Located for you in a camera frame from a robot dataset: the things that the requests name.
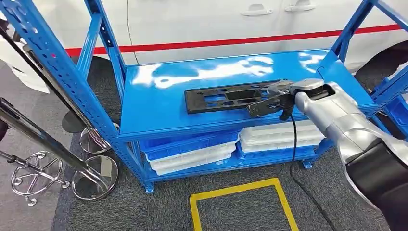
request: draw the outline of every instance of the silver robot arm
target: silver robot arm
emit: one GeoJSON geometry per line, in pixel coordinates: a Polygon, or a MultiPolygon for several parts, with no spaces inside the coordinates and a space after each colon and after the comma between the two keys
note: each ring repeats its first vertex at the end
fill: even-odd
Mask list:
{"type": "Polygon", "coordinates": [[[408,229],[408,144],[383,132],[334,82],[305,79],[290,86],[294,104],[331,139],[351,188],[380,209],[391,230],[408,229]]]}

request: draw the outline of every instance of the blue shelf surface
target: blue shelf surface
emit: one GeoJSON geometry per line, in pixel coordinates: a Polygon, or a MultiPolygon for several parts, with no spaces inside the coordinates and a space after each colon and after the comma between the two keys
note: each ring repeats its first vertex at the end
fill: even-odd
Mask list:
{"type": "MultiPolygon", "coordinates": [[[[317,155],[314,152],[315,147],[316,146],[307,146],[297,148],[296,150],[299,150],[299,153],[296,153],[295,160],[305,160],[319,157],[319,155],[317,155]]],[[[149,181],[171,180],[184,177],[204,175],[209,173],[288,162],[292,160],[293,149],[265,151],[269,155],[265,155],[265,157],[262,158],[247,158],[247,159],[239,159],[238,158],[238,156],[240,156],[238,154],[239,151],[240,151],[239,149],[236,149],[232,153],[232,157],[225,160],[220,160],[206,165],[188,168],[182,171],[172,172],[162,176],[158,176],[156,172],[150,168],[149,162],[145,161],[144,166],[149,181]]]]}
{"type": "MultiPolygon", "coordinates": [[[[132,141],[279,123],[280,112],[256,119],[250,118],[246,109],[188,114],[184,91],[281,78],[299,81],[312,77],[337,82],[356,99],[363,112],[376,107],[331,50],[129,66],[119,139],[132,141]],[[318,68],[324,69],[323,76],[318,68]]],[[[296,120],[306,119],[296,108],[293,116],[296,120]]]]}

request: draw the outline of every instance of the car door handle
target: car door handle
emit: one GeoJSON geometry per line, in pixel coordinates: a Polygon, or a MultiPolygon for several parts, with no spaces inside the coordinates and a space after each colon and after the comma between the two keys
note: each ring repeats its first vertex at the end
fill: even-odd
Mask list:
{"type": "Polygon", "coordinates": [[[257,16],[257,15],[266,15],[273,13],[272,9],[264,7],[262,4],[252,4],[248,7],[247,11],[242,11],[241,15],[244,16],[257,16]]]}
{"type": "Polygon", "coordinates": [[[310,11],[316,8],[316,5],[311,0],[294,0],[294,3],[286,6],[286,12],[310,11]]]}

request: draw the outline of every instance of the red stripe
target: red stripe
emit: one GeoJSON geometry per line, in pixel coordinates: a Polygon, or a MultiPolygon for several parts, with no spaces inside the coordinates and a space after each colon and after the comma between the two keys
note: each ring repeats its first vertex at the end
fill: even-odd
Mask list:
{"type": "MultiPolygon", "coordinates": [[[[385,25],[385,26],[372,26],[372,27],[359,28],[357,29],[356,34],[400,30],[400,29],[401,27],[398,24],[385,25]]],[[[338,36],[340,35],[340,33],[341,33],[341,30],[331,30],[331,31],[321,31],[321,32],[312,32],[312,33],[304,33],[304,34],[276,35],[276,36],[256,37],[256,38],[236,38],[236,39],[224,39],[224,40],[213,40],[213,41],[177,42],[177,43],[163,43],[163,44],[149,44],[149,45],[120,46],[119,49],[121,52],[159,51],[159,50],[172,50],[172,49],[194,48],[194,47],[213,47],[213,46],[224,46],[224,45],[234,45],[234,44],[274,42],[274,41],[285,41],[285,40],[295,40],[295,39],[310,39],[310,38],[338,36]]],[[[81,48],[68,48],[65,50],[71,56],[78,56],[81,53],[81,48]]],[[[106,54],[105,47],[96,47],[94,54],[106,54]]]]}

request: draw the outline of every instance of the yellow floor marking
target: yellow floor marking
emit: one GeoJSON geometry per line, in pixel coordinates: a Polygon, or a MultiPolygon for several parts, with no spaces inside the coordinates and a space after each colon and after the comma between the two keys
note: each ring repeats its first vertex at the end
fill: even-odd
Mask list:
{"type": "Polygon", "coordinates": [[[248,184],[242,184],[237,186],[232,186],[224,189],[217,189],[208,192],[202,192],[193,194],[190,196],[190,207],[191,207],[191,216],[194,224],[195,231],[202,231],[201,222],[200,222],[200,215],[198,213],[197,208],[197,201],[210,199],[218,196],[225,196],[228,194],[239,193],[250,189],[258,189],[266,186],[274,185],[276,192],[278,193],[278,197],[280,199],[280,203],[282,204],[283,211],[285,212],[286,218],[288,219],[289,226],[291,227],[292,231],[299,231],[296,221],[294,220],[291,208],[289,207],[288,201],[286,200],[285,193],[283,192],[283,188],[280,185],[278,178],[271,178],[267,180],[260,180],[248,184]]]}

